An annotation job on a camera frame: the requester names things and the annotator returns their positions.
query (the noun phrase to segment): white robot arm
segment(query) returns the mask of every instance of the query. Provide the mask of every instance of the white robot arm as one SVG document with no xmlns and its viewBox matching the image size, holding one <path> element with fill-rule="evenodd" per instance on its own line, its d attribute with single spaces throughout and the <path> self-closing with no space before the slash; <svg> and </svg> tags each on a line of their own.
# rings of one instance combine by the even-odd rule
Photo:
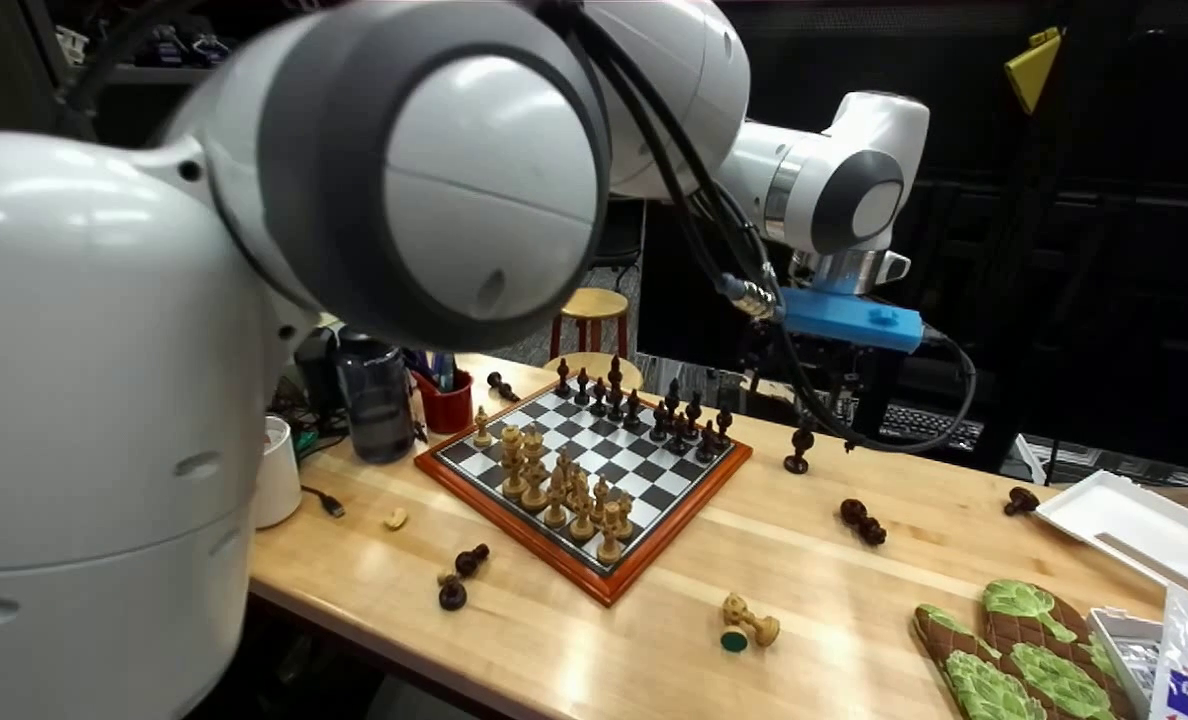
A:
<svg viewBox="0 0 1188 720">
<path fill-rule="evenodd" d="M 313 312 L 495 349 L 571 294 L 614 192 L 672 197 L 571 18 L 351 0 L 232 57 L 151 151 L 0 133 L 0 715 L 186 715 L 216 686 L 261 415 Z M 750 57 L 708 0 L 584 18 L 817 269 L 785 325 L 899 277 L 919 105 L 853 95 L 826 135 L 744 126 Z"/>
</svg>

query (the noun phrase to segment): chess board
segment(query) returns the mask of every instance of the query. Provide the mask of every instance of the chess board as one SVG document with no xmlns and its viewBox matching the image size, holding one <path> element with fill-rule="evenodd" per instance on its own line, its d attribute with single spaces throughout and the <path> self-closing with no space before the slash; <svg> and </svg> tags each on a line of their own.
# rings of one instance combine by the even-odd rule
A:
<svg viewBox="0 0 1188 720">
<path fill-rule="evenodd" d="M 568 541 L 541 526 L 541 514 L 513 504 L 505 490 L 505 464 L 478 448 L 471 431 L 452 437 L 426 456 L 418 469 L 438 476 L 448 491 L 467 499 L 492 526 L 499 526 L 527 552 L 550 560 L 571 583 L 581 583 L 599 604 L 616 604 L 635 575 L 682 535 L 682 527 L 701 514 L 708 496 L 751 456 L 750 446 L 715 439 L 712 453 L 695 453 L 695 437 L 682 439 L 677 431 L 651 431 L 651 408 L 640 413 L 643 427 L 629 431 L 604 415 L 591 415 L 587 406 L 556 398 L 551 387 L 517 406 L 492 426 L 534 427 L 545 437 L 545 469 L 556 469 L 556 456 L 568 448 L 587 480 L 604 480 L 616 491 L 634 496 L 623 557 L 616 566 L 597 560 L 599 535 L 587 546 Z"/>
</svg>

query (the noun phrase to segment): cup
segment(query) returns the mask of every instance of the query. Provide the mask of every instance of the cup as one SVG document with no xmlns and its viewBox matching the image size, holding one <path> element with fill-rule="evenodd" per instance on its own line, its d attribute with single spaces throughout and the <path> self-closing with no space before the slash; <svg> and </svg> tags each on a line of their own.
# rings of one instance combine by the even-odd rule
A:
<svg viewBox="0 0 1188 720">
<path fill-rule="evenodd" d="M 274 527 L 303 504 L 294 431 L 282 415 L 263 420 L 263 464 L 257 480 L 252 521 Z"/>
<path fill-rule="evenodd" d="M 471 377 L 458 371 L 452 387 L 438 387 L 426 371 L 418 371 L 418 387 L 426 398 L 429 431 L 464 431 L 471 426 Z"/>
</svg>

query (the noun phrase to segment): wooden chess board frame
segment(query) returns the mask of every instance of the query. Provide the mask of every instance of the wooden chess board frame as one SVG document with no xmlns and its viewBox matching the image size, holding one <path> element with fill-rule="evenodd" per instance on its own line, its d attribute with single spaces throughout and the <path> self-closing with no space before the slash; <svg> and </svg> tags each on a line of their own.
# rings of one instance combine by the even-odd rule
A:
<svg viewBox="0 0 1188 720">
<path fill-rule="evenodd" d="M 556 385 L 534 393 L 527 401 L 513 406 L 499 415 L 522 413 L 526 406 L 550 398 Z M 545 566 L 551 566 L 559 575 L 568 575 L 578 589 L 584 589 L 587 595 L 597 595 L 604 608 L 614 608 L 640 575 L 651 560 L 666 557 L 666 547 L 682 535 L 682 527 L 701 518 L 701 510 L 737 476 L 737 469 L 751 456 L 750 446 L 727 437 L 727 448 L 722 456 L 722 464 L 712 464 L 695 490 L 689 490 L 662 521 L 657 527 L 649 527 L 649 535 L 609 572 L 587 567 L 578 552 L 568 552 L 556 535 L 550 535 L 545 527 L 537 527 L 534 521 L 526 521 L 517 510 L 507 510 L 505 499 L 495 499 L 492 491 L 484 491 L 482 486 L 464 480 L 452 464 L 439 462 L 446 448 L 467 439 L 467 431 L 448 437 L 439 446 L 432 446 L 429 453 L 418 456 L 418 469 L 429 474 L 439 490 L 448 490 L 452 496 L 462 496 L 464 504 L 471 504 L 482 518 L 488 518 L 495 527 L 505 527 L 517 546 L 526 546 L 527 552 L 537 552 Z"/>
</svg>

